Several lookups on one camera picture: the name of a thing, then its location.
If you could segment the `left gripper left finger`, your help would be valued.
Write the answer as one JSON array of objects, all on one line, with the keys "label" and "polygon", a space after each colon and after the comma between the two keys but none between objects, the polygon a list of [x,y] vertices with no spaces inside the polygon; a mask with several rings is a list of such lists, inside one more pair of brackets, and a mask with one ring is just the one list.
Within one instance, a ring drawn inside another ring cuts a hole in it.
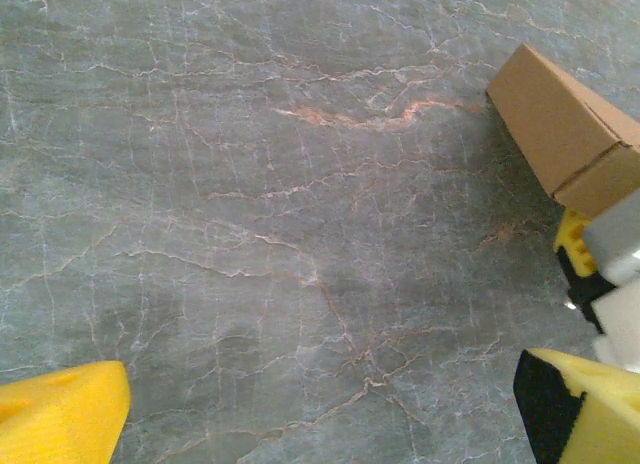
[{"label": "left gripper left finger", "polygon": [[98,361],[1,387],[3,463],[108,463],[131,404],[126,369]]}]

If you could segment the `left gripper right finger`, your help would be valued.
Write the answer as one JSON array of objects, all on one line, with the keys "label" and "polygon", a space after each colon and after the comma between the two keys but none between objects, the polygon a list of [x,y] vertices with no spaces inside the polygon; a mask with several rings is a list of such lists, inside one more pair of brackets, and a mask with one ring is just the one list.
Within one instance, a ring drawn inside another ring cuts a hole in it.
[{"label": "left gripper right finger", "polygon": [[639,375],[563,352],[522,351],[513,391],[538,463],[637,463]]}]

